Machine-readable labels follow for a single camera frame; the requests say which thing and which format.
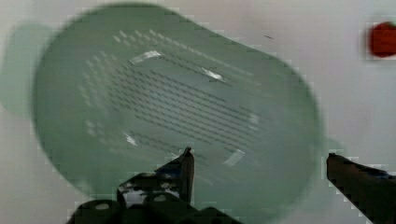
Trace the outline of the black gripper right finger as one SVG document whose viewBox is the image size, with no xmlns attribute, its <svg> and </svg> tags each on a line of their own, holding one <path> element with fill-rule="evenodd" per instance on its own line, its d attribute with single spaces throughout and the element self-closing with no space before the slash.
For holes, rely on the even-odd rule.
<svg viewBox="0 0 396 224">
<path fill-rule="evenodd" d="M 373 224 L 395 224 L 395 176 L 330 153 L 328 180 Z"/>
</svg>

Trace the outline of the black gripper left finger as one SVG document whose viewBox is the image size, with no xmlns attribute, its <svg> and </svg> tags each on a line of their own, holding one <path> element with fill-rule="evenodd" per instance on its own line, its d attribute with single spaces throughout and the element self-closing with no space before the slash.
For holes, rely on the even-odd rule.
<svg viewBox="0 0 396 224">
<path fill-rule="evenodd" d="M 155 193 L 170 193 L 178 199 L 191 201 L 194 180 L 194 156 L 186 147 L 181 155 L 151 173 L 140 173 L 121 183 L 117 201 L 125 207 L 142 204 Z"/>
</svg>

